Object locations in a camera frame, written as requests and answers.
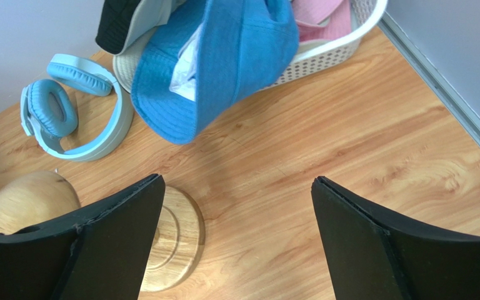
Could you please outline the black bucket hat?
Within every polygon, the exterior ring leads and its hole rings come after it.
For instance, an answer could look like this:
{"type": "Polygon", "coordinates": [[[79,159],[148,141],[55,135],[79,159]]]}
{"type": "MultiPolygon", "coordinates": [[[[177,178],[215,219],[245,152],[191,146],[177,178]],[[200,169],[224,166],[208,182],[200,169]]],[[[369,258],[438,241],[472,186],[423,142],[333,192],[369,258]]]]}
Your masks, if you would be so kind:
{"type": "Polygon", "coordinates": [[[131,19],[140,0],[105,0],[97,34],[96,44],[110,54],[119,54],[126,42],[131,19]]]}

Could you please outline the beige bucket hat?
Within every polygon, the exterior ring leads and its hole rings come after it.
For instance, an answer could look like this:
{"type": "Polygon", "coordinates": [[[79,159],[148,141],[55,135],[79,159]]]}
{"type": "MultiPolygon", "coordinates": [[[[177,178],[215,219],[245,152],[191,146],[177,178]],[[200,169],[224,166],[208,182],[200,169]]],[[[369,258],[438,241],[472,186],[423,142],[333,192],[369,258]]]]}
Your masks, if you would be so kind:
{"type": "Polygon", "coordinates": [[[120,85],[130,92],[136,67],[144,46],[159,26],[165,25],[170,15],[184,1],[141,1],[131,19],[122,51],[113,54],[112,65],[120,85]]]}

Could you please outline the blue bucket hat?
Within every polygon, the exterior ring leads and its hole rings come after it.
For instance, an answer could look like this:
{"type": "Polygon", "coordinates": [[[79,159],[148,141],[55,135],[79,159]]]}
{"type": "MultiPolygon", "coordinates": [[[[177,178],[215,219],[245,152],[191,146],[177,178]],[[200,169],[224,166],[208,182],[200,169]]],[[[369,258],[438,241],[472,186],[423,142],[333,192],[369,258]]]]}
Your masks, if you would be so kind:
{"type": "Polygon", "coordinates": [[[190,143],[235,103],[275,83],[298,47],[289,1],[187,1],[145,45],[133,106],[162,138],[190,143]]]}

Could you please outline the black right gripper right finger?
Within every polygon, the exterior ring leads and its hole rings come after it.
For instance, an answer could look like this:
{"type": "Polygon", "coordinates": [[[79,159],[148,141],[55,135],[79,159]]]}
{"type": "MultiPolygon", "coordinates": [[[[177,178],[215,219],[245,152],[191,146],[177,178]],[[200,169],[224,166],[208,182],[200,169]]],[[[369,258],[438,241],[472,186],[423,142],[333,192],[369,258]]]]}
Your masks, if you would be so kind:
{"type": "Polygon", "coordinates": [[[311,197],[337,299],[480,299],[480,236],[407,217],[324,176],[311,197]]]}

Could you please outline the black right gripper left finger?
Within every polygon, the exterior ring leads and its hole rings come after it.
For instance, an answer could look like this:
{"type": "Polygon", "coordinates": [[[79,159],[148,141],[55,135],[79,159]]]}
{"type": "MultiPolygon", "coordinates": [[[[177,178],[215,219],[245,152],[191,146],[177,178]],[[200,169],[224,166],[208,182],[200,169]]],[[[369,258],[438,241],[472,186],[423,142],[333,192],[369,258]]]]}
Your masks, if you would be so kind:
{"type": "Polygon", "coordinates": [[[151,174],[73,212],[0,233],[0,299],[137,299],[165,188],[151,174]]]}

